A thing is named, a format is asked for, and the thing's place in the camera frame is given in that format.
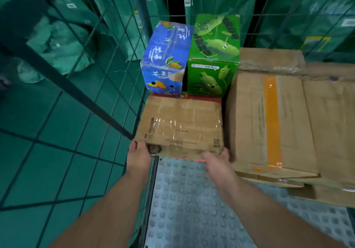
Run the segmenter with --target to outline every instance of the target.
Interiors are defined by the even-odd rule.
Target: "person's left hand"
[[[139,180],[145,185],[148,181],[149,170],[151,167],[151,156],[148,152],[146,143],[143,141],[131,141],[127,154],[127,171],[135,180]]]

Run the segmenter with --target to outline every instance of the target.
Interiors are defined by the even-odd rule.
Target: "forearm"
[[[236,177],[233,210],[258,248],[344,247]]]
[[[102,200],[85,212],[50,248],[126,248],[133,233],[144,181],[125,174]]]

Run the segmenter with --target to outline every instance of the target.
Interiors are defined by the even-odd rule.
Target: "green fruit box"
[[[239,64],[239,15],[199,14],[189,60],[187,92],[223,97]]]

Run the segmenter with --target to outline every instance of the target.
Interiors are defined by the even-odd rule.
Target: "orange tape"
[[[267,164],[282,167],[276,76],[264,76]]]

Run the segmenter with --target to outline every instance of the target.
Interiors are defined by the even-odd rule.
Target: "metal platform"
[[[345,207],[288,196],[285,188],[255,184],[290,211],[348,247],[354,232]],[[256,245],[204,176],[202,162],[161,158],[157,168],[145,248]]]

